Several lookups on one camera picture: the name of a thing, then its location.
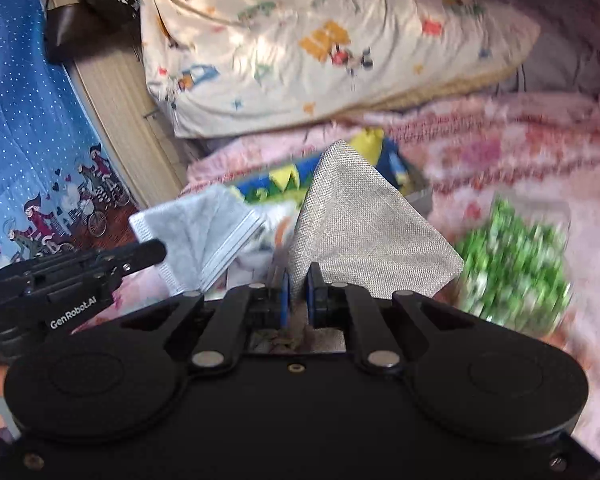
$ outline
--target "pink blanket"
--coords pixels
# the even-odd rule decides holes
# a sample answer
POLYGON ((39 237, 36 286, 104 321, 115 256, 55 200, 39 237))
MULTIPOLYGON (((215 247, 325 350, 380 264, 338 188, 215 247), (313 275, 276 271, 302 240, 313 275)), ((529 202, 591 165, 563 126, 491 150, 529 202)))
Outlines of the pink blanket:
MULTIPOLYGON (((193 163, 185 192, 321 150, 365 124, 380 124, 431 180, 429 221, 451 240, 484 219, 498 187, 567 201, 574 298, 550 342, 570 352, 587 372, 589 401, 574 436, 600 459, 600 100, 576 94, 473 96, 405 115, 366 114, 350 121, 238 139, 193 163)), ((144 270, 125 280, 116 303, 98 320, 165 296, 154 270, 144 270)))

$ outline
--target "silver screw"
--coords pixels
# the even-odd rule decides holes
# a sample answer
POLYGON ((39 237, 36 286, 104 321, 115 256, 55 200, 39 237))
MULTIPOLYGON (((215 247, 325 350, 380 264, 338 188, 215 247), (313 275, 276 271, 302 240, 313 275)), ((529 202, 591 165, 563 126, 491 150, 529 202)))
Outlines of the silver screw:
POLYGON ((549 469, 555 473, 563 473, 567 469, 567 461, 561 456, 554 457, 549 462, 549 469))
POLYGON ((35 453, 25 453, 22 461, 24 462, 24 467, 32 471, 40 471, 45 466, 45 461, 42 460, 42 457, 35 453))
POLYGON ((393 368, 400 362, 400 356, 390 350, 376 350, 371 352, 366 360, 379 368, 393 368))
POLYGON ((215 350, 205 350, 195 354, 191 361, 200 368, 215 368, 224 362, 224 356, 215 350))
POLYGON ((304 365, 301 365, 300 363, 291 363, 286 369, 293 374, 301 374, 306 370, 304 365))

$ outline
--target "blue curtain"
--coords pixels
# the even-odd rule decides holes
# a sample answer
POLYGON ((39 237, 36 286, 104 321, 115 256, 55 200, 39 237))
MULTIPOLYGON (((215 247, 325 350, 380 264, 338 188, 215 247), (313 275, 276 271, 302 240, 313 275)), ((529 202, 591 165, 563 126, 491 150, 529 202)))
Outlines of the blue curtain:
POLYGON ((135 211, 62 67, 39 0, 0 0, 0 268, 132 240, 135 211))

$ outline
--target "white blanket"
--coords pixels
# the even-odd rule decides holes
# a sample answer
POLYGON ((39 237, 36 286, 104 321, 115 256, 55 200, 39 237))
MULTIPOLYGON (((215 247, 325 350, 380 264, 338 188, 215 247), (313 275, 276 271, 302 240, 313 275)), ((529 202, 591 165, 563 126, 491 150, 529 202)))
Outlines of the white blanket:
POLYGON ((148 87, 179 137, 289 127, 513 69, 539 27, 480 0, 142 0, 148 87))

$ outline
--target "clear plastic container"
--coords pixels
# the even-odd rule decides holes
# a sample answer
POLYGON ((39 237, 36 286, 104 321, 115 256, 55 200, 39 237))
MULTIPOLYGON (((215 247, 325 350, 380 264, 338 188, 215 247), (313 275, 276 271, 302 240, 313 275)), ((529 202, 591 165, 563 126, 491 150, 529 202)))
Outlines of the clear plastic container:
POLYGON ((564 202, 498 192, 489 221, 456 244, 464 259, 456 306, 534 337, 551 333, 571 300, 564 202))

